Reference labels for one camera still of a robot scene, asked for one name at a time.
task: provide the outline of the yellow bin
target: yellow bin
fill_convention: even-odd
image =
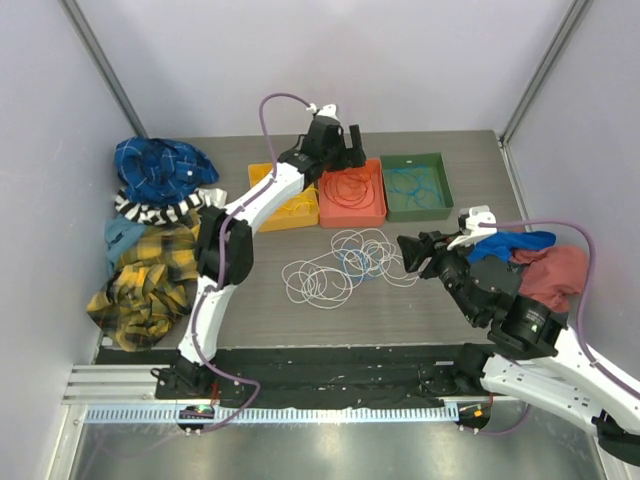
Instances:
[[[255,187],[260,180],[271,174],[270,163],[256,163],[249,165],[249,183]],[[318,197],[313,185],[304,192],[286,202],[262,224],[259,232],[273,232],[288,228],[309,227],[317,225],[320,218]]]

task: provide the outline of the white cable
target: white cable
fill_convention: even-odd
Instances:
[[[377,228],[342,230],[331,238],[330,252],[285,265],[282,280],[287,296],[293,303],[328,310],[345,303],[366,280],[382,277],[394,287],[411,287],[418,274],[390,273],[393,268],[402,270],[402,256],[396,251],[396,245]]]

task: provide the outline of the pile of clothes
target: pile of clothes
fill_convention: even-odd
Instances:
[[[184,142],[130,138],[116,148],[124,183],[118,216],[105,227],[109,280],[87,313],[126,351],[149,350],[191,310],[197,279],[198,210],[222,206],[226,193],[202,188],[218,180],[209,158]]]
[[[550,232],[499,232],[478,242],[467,260],[474,263],[495,255],[523,266],[520,293],[556,313],[568,313],[568,297],[584,290],[589,260],[579,247],[555,243]]]

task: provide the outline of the wall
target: wall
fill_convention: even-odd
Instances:
[[[44,478],[73,363],[98,329],[115,144],[132,135],[60,5],[0,4],[0,465]]]
[[[572,219],[595,236],[588,340],[636,378],[639,15],[637,2],[594,2],[512,142],[529,215]]]
[[[274,91],[364,131],[501,131],[570,3],[80,1],[149,132],[182,137],[258,134]],[[273,132],[298,133],[278,108]]]

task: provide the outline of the floor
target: floor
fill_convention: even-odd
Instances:
[[[493,429],[513,425],[519,402],[496,402]],[[77,480],[605,480],[593,442],[534,410],[511,435],[474,436],[451,423],[232,426],[202,437],[172,425],[88,425]],[[102,445],[110,450],[106,454]]]
[[[276,136],[276,151],[295,143],[295,136]],[[249,187],[247,165],[268,162],[262,137],[191,138],[220,173],[217,184],[229,200]],[[458,208],[487,204],[499,220],[520,218],[516,199],[491,131],[364,134],[368,157],[383,154],[441,152]],[[457,215],[446,221],[386,223],[390,238],[419,231],[455,231]],[[341,307],[326,311],[295,305],[285,294],[281,270],[294,260],[311,259],[330,250],[336,230],[319,226],[254,237],[255,264],[234,294],[219,338],[221,347],[461,343],[486,341],[472,329],[437,280],[410,288],[389,287],[383,280],[366,282]],[[182,321],[158,345],[174,348],[186,328]]]

